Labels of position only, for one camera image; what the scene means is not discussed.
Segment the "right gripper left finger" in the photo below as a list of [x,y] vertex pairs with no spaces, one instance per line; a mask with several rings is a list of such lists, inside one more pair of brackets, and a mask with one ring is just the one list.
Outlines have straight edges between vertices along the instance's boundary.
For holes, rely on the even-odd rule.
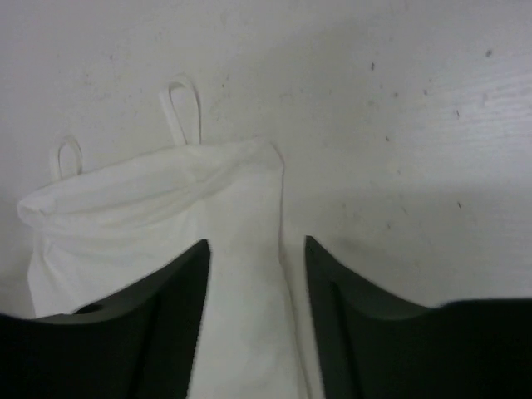
[[209,277],[202,239],[73,314],[1,316],[3,398],[185,398]]

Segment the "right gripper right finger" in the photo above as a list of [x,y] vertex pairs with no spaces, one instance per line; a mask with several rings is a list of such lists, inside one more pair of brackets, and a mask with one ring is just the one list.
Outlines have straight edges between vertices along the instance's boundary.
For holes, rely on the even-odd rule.
[[528,398],[531,301],[426,308],[305,239],[308,296],[327,398]]

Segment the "white tank top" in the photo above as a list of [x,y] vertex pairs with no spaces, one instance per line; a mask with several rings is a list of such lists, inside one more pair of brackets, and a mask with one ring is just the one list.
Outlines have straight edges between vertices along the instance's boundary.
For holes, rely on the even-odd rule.
[[34,233],[38,317],[70,313],[147,280],[200,240],[209,275],[160,300],[142,398],[305,398],[280,255],[283,162],[267,141],[206,145],[187,76],[160,92],[174,145],[63,178],[17,206]]

